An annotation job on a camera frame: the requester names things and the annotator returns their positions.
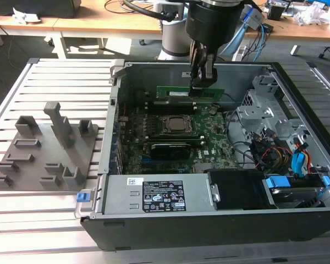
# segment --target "black object on desk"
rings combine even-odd
[[[268,12],[268,16],[267,18],[270,20],[276,20],[279,21],[281,18],[282,13],[284,12],[286,7],[280,7],[277,5],[271,5],[269,12]]]
[[[12,15],[13,8],[38,17],[73,18],[81,0],[0,0],[0,15]]]

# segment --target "motherboard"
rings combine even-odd
[[[236,168],[218,105],[191,105],[186,114],[136,107],[123,124],[123,174],[202,173]]]

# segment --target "aluminum extrusion table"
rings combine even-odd
[[[26,65],[0,106],[0,160],[16,134],[18,117],[32,115],[37,122],[49,122],[44,105],[57,100],[61,114],[71,123],[90,118],[99,126],[86,183],[92,188],[97,179],[113,61],[35,62]],[[316,77],[318,70],[306,65],[285,65],[285,69],[330,131],[330,87],[322,83],[322,75]],[[307,242],[103,252],[75,219],[75,195],[68,191],[0,191],[0,263],[330,263],[330,232]]]

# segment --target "motherboard chip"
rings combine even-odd
[[[169,127],[171,131],[184,131],[185,122],[182,117],[171,117]]]
[[[161,118],[163,130],[160,134],[192,134],[192,118],[188,115],[168,115]]]
[[[210,162],[194,164],[194,170],[196,173],[203,173],[206,169],[212,169],[212,168],[213,168],[213,164]]]

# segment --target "white sticker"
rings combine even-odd
[[[170,96],[188,96],[188,92],[170,92]]]
[[[142,185],[143,178],[127,178],[127,185]]]
[[[182,72],[182,78],[189,78],[191,77],[191,73],[189,71]]]

